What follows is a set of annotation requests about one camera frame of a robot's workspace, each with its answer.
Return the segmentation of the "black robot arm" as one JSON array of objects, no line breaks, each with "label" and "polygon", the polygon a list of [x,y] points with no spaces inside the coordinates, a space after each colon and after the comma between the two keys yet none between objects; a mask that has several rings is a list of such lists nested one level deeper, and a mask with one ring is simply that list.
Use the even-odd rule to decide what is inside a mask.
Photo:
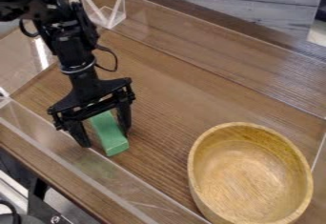
[{"label": "black robot arm", "polygon": [[83,121],[112,109],[119,126],[131,127],[131,104],[135,93],[128,77],[101,80],[93,50],[108,49],[97,44],[99,34],[81,0],[0,0],[0,22],[33,22],[36,32],[60,62],[72,89],[47,110],[57,130],[69,133],[84,148],[92,146]]}]

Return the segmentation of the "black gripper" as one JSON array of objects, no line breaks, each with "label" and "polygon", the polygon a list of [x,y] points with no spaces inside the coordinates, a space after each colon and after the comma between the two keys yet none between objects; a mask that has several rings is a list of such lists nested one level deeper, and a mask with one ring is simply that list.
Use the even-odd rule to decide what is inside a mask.
[{"label": "black gripper", "polygon": [[123,134],[131,128],[129,105],[135,99],[131,89],[131,78],[100,80],[95,68],[68,75],[72,89],[68,95],[47,110],[53,118],[57,130],[68,130],[69,135],[83,148],[91,148],[92,143],[83,123],[84,119],[117,109],[117,118]]}]

